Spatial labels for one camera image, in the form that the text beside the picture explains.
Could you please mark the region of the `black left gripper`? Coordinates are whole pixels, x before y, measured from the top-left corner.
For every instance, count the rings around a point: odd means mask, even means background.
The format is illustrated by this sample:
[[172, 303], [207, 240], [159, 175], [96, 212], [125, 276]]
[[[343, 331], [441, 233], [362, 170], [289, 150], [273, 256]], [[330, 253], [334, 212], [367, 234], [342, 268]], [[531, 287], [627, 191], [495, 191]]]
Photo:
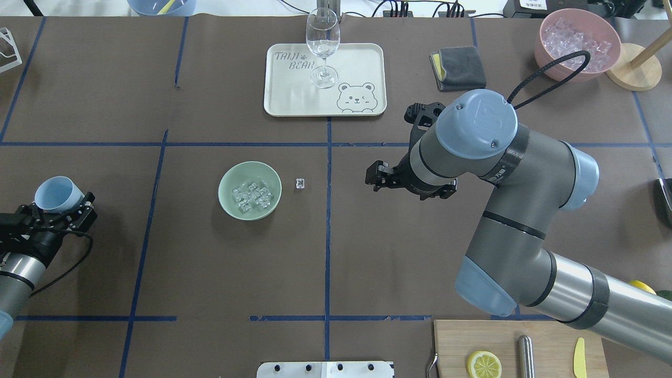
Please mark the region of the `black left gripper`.
[[50, 265], [64, 239], [58, 230], [86, 234], [96, 222], [95, 200], [94, 194], [87, 192], [80, 204], [62, 215], [45, 213], [36, 204], [22, 204], [14, 213], [1, 213], [2, 258], [17, 253]]

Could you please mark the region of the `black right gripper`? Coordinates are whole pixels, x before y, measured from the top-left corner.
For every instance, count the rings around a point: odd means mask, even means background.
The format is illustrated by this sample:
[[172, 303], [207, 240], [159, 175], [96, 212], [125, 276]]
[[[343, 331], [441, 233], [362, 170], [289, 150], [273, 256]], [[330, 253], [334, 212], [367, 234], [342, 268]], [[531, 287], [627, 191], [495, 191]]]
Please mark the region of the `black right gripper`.
[[417, 176], [413, 163], [423, 166], [422, 158], [413, 156], [413, 149], [420, 148], [420, 139], [433, 126], [446, 106], [439, 102], [430, 104], [414, 103], [406, 108], [404, 119], [411, 124], [408, 153], [403, 156], [399, 164], [389, 167], [385, 161], [374, 161], [365, 173], [365, 184], [378, 192], [383, 187], [396, 189], [403, 187], [418, 195], [420, 200], [428, 198], [448, 199], [457, 191], [455, 178], [440, 177], [439, 184], [430, 184]]

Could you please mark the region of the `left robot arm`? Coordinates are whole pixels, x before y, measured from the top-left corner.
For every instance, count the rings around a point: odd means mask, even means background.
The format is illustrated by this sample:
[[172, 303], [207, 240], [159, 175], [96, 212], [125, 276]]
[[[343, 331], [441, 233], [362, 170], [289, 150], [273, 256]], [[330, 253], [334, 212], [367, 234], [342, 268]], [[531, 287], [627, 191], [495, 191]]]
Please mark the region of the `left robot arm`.
[[31, 203], [22, 204], [14, 213], [1, 214], [1, 337], [7, 335], [29, 298], [70, 273], [67, 270], [44, 287], [36, 287], [67, 235], [89, 242], [75, 266], [90, 254], [93, 237], [88, 230], [98, 217], [95, 199], [87, 192], [73, 208], [60, 213], [49, 213]]

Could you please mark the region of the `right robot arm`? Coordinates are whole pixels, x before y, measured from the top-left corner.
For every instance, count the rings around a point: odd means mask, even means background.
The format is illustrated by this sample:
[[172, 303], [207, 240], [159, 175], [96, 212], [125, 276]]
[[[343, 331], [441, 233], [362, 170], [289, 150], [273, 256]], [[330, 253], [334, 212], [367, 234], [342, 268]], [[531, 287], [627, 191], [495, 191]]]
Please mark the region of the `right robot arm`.
[[494, 186], [461, 261], [455, 290], [499, 317], [529, 307], [577, 330], [670, 363], [670, 301], [545, 250], [559, 211], [581, 207], [597, 187], [594, 158], [564, 141], [531, 131], [514, 107], [490, 89], [451, 104], [416, 103], [408, 153], [394, 167], [374, 161], [365, 182], [449, 198], [457, 177]]

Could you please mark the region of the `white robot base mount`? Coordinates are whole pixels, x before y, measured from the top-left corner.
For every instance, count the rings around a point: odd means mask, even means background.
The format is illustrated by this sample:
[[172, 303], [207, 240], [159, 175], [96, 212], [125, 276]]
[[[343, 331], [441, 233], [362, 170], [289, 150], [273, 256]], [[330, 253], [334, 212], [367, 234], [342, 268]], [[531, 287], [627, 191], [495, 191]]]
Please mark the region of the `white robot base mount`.
[[395, 377], [394, 363], [388, 361], [303, 361], [267, 362], [257, 369], [257, 377]]

